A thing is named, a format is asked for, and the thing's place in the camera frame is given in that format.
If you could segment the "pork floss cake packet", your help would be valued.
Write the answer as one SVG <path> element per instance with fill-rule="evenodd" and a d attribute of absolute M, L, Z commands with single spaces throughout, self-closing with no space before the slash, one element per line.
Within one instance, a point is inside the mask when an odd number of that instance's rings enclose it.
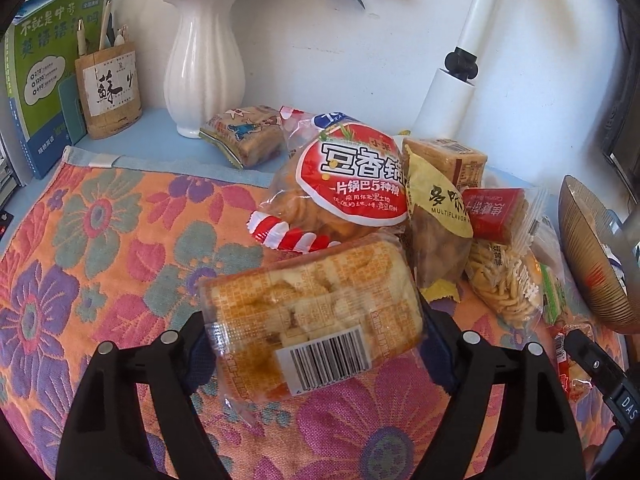
<path fill-rule="evenodd" d="M 593 327 L 589 322 L 577 324 L 556 324 L 550 327 L 554 343 L 556 371 L 561 386 L 570 402 L 577 403 L 592 389 L 589 375 L 568 355 L 564 348 L 566 335 L 572 330 L 581 330 L 591 340 L 594 339 Z"/>

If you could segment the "green label cracker packet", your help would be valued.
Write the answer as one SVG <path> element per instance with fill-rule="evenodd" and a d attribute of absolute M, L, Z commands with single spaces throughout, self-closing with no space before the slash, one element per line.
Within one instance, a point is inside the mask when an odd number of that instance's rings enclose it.
<path fill-rule="evenodd" d="M 562 281 L 545 264 L 540 265 L 542 276 L 542 317 L 552 326 L 566 309 L 566 298 Z"/>

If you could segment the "orange printed bread packet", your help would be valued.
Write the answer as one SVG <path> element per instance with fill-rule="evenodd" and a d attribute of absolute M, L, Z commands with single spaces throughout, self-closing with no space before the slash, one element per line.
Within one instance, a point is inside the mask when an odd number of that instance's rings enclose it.
<path fill-rule="evenodd" d="M 413 349 L 419 293 L 396 236 L 378 232 L 200 286 L 221 390 L 262 403 L 344 382 Z"/>

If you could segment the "red guoba crisps bag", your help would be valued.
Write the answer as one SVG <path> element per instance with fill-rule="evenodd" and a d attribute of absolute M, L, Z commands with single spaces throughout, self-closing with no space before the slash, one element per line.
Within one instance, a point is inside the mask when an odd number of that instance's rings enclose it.
<path fill-rule="evenodd" d="M 290 160 L 274 175 L 247 231 L 280 252 L 309 254 L 408 220 L 405 178 L 395 140 L 342 112 L 281 107 Z"/>

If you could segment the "cartoon boy biscuit packet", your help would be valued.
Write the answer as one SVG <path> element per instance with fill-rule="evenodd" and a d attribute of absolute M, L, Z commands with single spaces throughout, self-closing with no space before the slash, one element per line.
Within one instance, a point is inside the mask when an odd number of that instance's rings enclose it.
<path fill-rule="evenodd" d="M 239 169 L 265 162 L 284 143 L 278 112 L 263 105 L 232 108 L 217 114 L 201 126 L 198 136 L 216 146 Z"/>

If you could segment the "large clear bread bag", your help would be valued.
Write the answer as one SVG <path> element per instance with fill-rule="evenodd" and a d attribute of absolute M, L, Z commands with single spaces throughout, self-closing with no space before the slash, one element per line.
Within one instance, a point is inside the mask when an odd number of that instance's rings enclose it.
<path fill-rule="evenodd" d="M 540 264 L 548 266 L 553 274 L 565 283 L 564 258 L 559 237 L 547 216 L 542 216 L 538 221 L 532 251 Z"/>

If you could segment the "round crisps bag orange label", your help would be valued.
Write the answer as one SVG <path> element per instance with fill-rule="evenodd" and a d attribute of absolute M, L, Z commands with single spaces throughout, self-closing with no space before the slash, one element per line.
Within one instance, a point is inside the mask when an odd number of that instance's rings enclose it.
<path fill-rule="evenodd" d="M 523 255 L 487 240 L 473 240 L 465 274 L 472 289 L 506 324 L 516 328 L 542 315 L 542 273 L 530 249 Z"/>

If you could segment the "red wafer packet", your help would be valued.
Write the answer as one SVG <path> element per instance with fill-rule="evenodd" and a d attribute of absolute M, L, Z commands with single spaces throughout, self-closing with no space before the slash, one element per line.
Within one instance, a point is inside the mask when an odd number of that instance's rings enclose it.
<path fill-rule="evenodd" d="M 543 188 L 467 188 L 462 198 L 477 240 L 524 255 L 533 243 L 548 192 Z"/>

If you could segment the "yellow label snack packet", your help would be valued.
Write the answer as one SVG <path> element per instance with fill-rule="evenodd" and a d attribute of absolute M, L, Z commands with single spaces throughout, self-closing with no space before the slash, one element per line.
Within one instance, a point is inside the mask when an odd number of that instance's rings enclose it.
<path fill-rule="evenodd" d="M 457 281 L 468 262 L 473 229 L 460 191 L 409 143 L 402 147 L 410 256 L 416 284 Z"/>

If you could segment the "tan rice cake bar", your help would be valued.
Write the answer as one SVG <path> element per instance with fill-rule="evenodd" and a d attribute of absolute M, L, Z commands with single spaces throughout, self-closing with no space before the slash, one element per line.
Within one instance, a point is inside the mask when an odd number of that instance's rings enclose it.
<path fill-rule="evenodd" d="M 488 157 L 451 139 L 413 139 L 407 136 L 403 148 L 427 160 L 460 191 L 482 185 Z"/>

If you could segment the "stack of books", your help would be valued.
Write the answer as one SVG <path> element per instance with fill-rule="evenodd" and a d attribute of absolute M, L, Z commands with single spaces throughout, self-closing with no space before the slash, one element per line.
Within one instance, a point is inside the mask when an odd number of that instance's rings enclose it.
<path fill-rule="evenodd" d="M 10 162 L 9 154 L 3 143 L 1 148 L 1 164 L 0 164 L 0 237 L 4 237 L 13 216 L 6 211 L 6 205 L 20 187 L 20 180 L 17 179 L 14 168 Z"/>

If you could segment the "bamboo pen holder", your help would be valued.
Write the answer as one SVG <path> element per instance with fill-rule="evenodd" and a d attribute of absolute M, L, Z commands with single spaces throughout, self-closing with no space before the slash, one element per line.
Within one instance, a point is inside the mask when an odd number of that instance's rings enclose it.
<path fill-rule="evenodd" d="M 114 136 L 142 117 L 136 46 L 121 32 L 111 47 L 105 45 L 111 6 L 104 6 L 99 49 L 75 61 L 81 110 L 93 140 Z"/>

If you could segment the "white ribbed vase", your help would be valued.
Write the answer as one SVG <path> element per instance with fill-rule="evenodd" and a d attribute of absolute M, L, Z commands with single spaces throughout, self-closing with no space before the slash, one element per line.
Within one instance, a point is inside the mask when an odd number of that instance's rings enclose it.
<path fill-rule="evenodd" d="M 232 24 L 236 0 L 164 0 L 179 24 L 164 78 L 164 98 L 180 136 L 196 139 L 210 118 L 241 105 L 245 70 Z"/>

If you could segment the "green English grammar book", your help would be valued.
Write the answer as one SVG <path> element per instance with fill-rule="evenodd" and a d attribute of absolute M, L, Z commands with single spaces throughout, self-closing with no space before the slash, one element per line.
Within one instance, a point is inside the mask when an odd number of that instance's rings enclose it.
<path fill-rule="evenodd" d="M 106 38 L 103 24 L 110 0 L 26 0 L 2 40 L 3 81 L 13 126 L 2 136 L 22 149 L 30 175 L 43 178 L 64 148 L 85 134 L 75 62 L 78 26 L 86 51 Z"/>

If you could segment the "white lamp post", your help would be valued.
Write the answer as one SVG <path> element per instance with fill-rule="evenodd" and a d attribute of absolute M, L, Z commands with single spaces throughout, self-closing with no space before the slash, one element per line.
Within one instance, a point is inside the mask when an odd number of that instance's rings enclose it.
<path fill-rule="evenodd" d="M 472 0 L 457 45 L 432 79 L 410 129 L 416 139 L 454 139 L 472 101 L 472 81 L 480 72 L 480 47 L 494 18 L 498 0 Z"/>

